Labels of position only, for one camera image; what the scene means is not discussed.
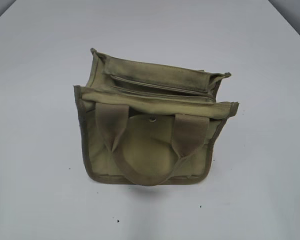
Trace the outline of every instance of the bag compartment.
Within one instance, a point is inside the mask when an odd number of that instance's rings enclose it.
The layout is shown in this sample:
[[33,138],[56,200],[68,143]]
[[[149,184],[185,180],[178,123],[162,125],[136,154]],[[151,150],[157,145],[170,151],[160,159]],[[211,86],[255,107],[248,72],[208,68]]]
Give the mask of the bag compartment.
[[215,97],[220,81],[230,73],[210,73],[181,67],[130,61],[91,50],[93,63],[87,87],[117,85],[154,93],[204,95]]
[[80,87],[80,92],[82,104],[87,111],[94,109],[95,103],[104,103],[129,105],[132,109],[145,114],[186,114],[221,120],[236,115],[239,106],[237,102],[198,102],[189,98],[184,102],[181,99],[98,91],[89,87]]

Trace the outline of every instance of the white table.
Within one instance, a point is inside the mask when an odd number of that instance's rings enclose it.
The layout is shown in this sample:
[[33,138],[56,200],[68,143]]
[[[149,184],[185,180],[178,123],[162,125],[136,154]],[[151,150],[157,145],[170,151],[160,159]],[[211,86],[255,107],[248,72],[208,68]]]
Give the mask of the white table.
[[[89,179],[73,85],[91,47],[232,73],[203,182]],[[17,0],[0,18],[0,240],[78,239],[300,240],[300,36],[269,2]]]

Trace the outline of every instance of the tactical pouch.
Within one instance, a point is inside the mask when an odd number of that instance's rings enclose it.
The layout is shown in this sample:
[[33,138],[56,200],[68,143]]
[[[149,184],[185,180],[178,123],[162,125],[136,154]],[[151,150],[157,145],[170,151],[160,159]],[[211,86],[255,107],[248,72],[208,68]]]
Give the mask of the tactical pouch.
[[203,180],[237,102],[216,102],[230,73],[119,59],[91,49],[90,78],[75,86],[87,174],[107,184]]

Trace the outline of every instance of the metal rivet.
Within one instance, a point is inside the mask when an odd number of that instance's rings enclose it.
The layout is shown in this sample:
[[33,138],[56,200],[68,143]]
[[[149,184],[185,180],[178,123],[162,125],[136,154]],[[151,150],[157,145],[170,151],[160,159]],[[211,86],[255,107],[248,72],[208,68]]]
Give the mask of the metal rivet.
[[157,119],[156,119],[156,117],[151,116],[151,117],[149,117],[149,121],[150,121],[150,122],[155,122],[155,121],[157,121]]

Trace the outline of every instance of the fabric handle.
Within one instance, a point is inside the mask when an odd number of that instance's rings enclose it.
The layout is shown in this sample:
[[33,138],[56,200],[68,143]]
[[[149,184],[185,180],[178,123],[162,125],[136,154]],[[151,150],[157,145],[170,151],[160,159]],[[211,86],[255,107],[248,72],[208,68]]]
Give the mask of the fabric handle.
[[171,146],[178,156],[168,174],[143,175],[125,160],[120,139],[127,128],[128,105],[114,105],[97,102],[95,105],[96,125],[111,156],[124,176],[132,183],[142,186],[156,186],[164,183],[205,142],[210,119],[203,116],[176,114],[171,135]]

